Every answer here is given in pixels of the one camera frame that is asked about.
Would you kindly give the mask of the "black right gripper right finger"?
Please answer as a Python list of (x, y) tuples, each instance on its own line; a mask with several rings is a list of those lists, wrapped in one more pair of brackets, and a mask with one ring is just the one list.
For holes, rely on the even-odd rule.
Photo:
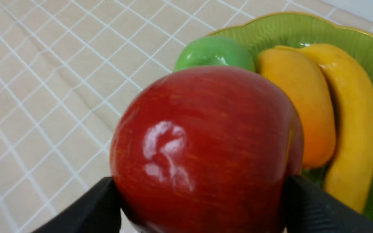
[(373, 233), (373, 221), (298, 175), (284, 182), (284, 222), (289, 233)]

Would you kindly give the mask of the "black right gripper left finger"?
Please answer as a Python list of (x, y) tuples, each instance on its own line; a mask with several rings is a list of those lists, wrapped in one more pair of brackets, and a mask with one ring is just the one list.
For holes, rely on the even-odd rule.
[(112, 177), (99, 180), (84, 195), (34, 233), (118, 233), (122, 199)]

